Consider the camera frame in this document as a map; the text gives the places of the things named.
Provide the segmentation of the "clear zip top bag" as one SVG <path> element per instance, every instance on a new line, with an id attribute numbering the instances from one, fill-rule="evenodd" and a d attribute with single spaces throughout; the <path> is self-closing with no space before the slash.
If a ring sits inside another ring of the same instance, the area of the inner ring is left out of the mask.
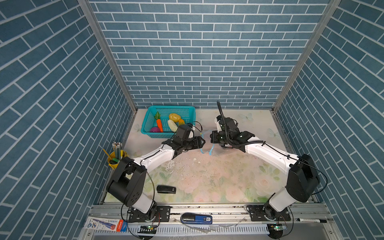
<path id="1" fill-rule="evenodd" d="M 252 144 L 264 144 L 265 141 L 255 138 L 255 135 L 248 132 L 240 132 L 238 130 L 229 130 L 227 140 L 225 131 L 205 131 L 201 133 L 201 137 L 206 141 L 206 145 L 200 149 L 202 154 L 218 157 L 223 154 L 231 153 L 233 150 L 245 152 L 245 147 Z"/>

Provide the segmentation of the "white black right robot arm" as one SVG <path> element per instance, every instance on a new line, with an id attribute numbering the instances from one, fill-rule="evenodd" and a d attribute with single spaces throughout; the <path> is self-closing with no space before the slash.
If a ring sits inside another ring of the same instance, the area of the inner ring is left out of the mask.
<path id="1" fill-rule="evenodd" d="M 279 218 L 290 205 L 307 202 L 321 182 L 313 159 L 306 154 L 298 156 L 284 152 L 247 131 L 235 135 L 234 139 L 230 139 L 224 131 L 213 131 L 210 138 L 213 144 L 230 145 L 254 155 L 286 175 L 286 185 L 264 204 L 264 216 L 270 221 Z"/>

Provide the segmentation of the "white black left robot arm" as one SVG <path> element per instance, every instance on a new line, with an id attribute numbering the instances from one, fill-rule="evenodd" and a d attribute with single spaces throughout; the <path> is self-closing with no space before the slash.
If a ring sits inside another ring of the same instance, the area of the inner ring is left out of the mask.
<path id="1" fill-rule="evenodd" d="M 158 166 L 168 162 L 183 152 L 203 148 L 206 141 L 195 136 L 189 139 L 173 137 L 161 143 L 154 151 L 135 159 L 125 157 L 107 183 L 106 190 L 124 206 L 132 207 L 153 218 L 157 203 L 143 193 L 148 174 Z"/>

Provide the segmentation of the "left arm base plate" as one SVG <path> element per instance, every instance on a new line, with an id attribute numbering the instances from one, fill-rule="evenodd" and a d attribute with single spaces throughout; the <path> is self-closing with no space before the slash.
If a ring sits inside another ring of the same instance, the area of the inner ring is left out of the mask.
<path id="1" fill-rule="evenodd" d="M 170 213 L 170 206 L 156 206 L 156 209 L 152 207 L 148 213 L 132 208 L 129 211 L 129 223 L 169 222 Z"/>

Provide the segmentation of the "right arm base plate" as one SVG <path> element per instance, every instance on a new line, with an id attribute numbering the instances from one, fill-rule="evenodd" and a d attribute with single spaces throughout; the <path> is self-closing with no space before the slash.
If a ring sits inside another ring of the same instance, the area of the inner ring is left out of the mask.
<path id="1" fill-rule="evenodd" d="M 247 205 L 246 211 L 250 214 L 252 222 L 263 222 L 263 221 L 291 221 L 291 215 L 287 208 L 281 212 L 275 211 L 271 207 L 264 205 Z"/>

